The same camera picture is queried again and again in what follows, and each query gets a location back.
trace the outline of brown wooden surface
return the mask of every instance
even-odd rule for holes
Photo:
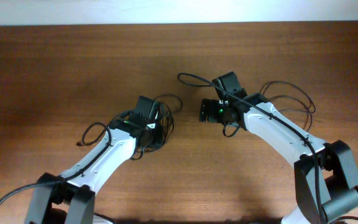
[[[358,165],[358,22],[0,27],[0,197],[81,159],[89,149],[75,143],[92,122],[133,108],[139,95],[175,93],[184,107],[170,142],[123,163],[96,212],[176,221],[286,215],[296,206],[291,167],[249,132],[228,139],[222,126],[199,123],[201,100],[216,92],[176,79],[231,70],[249,93],[270,80],[304,88],[317,106],[311,133],[348,143]],[[30,196],[8,200],[0,223],[22,223]]]

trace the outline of white wall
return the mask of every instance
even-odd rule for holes
[[[358,20],[358,0],[0,0],[0,25]]]

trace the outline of wood grain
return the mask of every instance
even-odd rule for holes
[[[89,149],[75,143],[92,122],[139,95],[174,93],[184,107],[170,142],[123,163],[96,212],[179,222],[286,215],[296,206],[291,167],[249,132],[228,139],[220,125],[199,123],[201,100],[216,92],[176,79],[232,70],[249,93],[270,80],[301,86],[317,106],[311,133],[348,143],[358,165],[358,22],[0,27],[0,197],[81,159]],[[0,223],[22,223],[30,196],[8,200]]]

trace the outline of wooden table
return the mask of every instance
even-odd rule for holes
[[[228,139],[222,126],[199,123],[201,100],[216,92],[176,77],[230,71],[249,93],[270,80],[302,87],[317,106],[311,133],[348,143],[358,165],[358,22],[0,27],[0,197],[80,160],[90,148],[75,144],[92,122],[107,123],[139,95],[174,93],[184,107],[170,142],[123,163],[95,211],[180,222],[286,215],[296,206],[291,167],[249,132]],[[9,199],[0,223],[22,223],[31,193]]]

